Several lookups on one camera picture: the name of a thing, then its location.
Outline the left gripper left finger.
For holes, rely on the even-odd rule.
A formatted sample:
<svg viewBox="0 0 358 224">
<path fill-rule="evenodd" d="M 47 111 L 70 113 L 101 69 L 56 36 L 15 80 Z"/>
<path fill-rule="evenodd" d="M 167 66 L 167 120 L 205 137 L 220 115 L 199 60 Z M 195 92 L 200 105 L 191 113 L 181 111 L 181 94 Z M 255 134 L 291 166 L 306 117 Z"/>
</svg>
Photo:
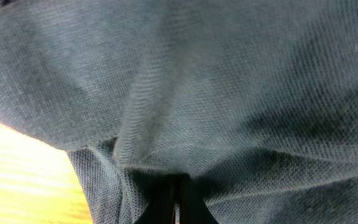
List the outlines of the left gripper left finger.
<svg viewBox="0 0 358 224">
<path fill-rule="evenodd" d="M 135 224 L 172 224 L 175 219 L 174 175 L 148 176 L 139 180 L 139 190 L 148 204 Z"/>
</svg>

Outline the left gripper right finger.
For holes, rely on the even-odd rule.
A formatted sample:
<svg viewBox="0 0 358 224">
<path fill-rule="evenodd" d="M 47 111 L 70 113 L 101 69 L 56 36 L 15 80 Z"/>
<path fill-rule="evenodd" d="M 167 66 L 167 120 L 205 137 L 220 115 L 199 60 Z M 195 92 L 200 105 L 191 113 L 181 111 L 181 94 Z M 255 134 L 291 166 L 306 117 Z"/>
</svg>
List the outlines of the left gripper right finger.
<svg viewBox="0 0 358 224">
<path fill-rule="evenodd" d="M 181 175 L 178 181 L 180 224 L 218 224 L 189 175 Z"/>
</svg>

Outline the blue polo shirt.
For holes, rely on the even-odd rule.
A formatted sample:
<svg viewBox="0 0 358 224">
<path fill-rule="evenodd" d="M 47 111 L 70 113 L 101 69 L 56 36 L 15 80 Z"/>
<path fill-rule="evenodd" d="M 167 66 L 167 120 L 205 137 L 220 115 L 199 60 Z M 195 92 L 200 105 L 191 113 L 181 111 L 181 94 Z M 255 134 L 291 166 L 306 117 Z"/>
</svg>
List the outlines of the blue polo shirt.
<svg viewBox="0 0 358 224">
<path fill-rule="evenodd" d="M 167 174 L 219 223 L 358 223 L 358 1 L 0 1 L 0 122 L 95 223 Z"/>
</svg>

